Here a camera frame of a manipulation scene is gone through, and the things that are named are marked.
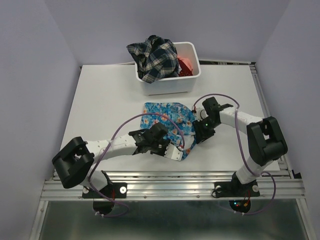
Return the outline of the blue floral skirt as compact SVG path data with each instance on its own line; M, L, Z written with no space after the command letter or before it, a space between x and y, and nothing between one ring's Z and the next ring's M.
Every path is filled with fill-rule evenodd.
M164 138L177 147L184 146L181 159L186 159L196 145L193 126L196 115L179 102L146 102L143 112L146 115L141 117L140 128L149 129L156 123L163 124L168 129Z

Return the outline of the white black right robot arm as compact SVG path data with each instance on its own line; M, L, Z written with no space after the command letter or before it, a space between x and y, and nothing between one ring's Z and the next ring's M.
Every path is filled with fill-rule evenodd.
M220 125L235 128L236 136L247 136L249 157L243 158L243 166L230 181L214 183L214 198L258 197L260 196L257 178L266 167L288 152L288 146L275 117L261 118L241 112L240 105L219 104L215 94L201 97L202 107L192 107L196 120L192 123L196 143L202 143L214 136Z

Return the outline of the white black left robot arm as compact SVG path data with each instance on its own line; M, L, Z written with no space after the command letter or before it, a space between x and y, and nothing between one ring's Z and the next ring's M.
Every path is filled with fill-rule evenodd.
M156 154L171 160L179 160L179 150L165 139L167 128L157 123L149 129L131 131L110 140L85 141L78 136L69 141L52 159L52 164L65 189L81 185L94 191L100 197L111 193L111 184L105 173L97 171L103 160L137 154Z

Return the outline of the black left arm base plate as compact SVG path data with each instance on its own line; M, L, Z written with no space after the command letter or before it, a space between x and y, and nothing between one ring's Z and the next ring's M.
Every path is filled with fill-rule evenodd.
M110 199L125 199L127 197L128 184L126 182L114 182L104 187L99 192ZM95 190L83 188L83 199L102 199L103 197Z

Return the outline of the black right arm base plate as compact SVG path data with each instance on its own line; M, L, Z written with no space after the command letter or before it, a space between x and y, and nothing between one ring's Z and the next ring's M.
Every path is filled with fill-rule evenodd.
M239 199L244 197L259 197L261 194L256 181L247 184L218 181L214 183L211 195L213 198Z

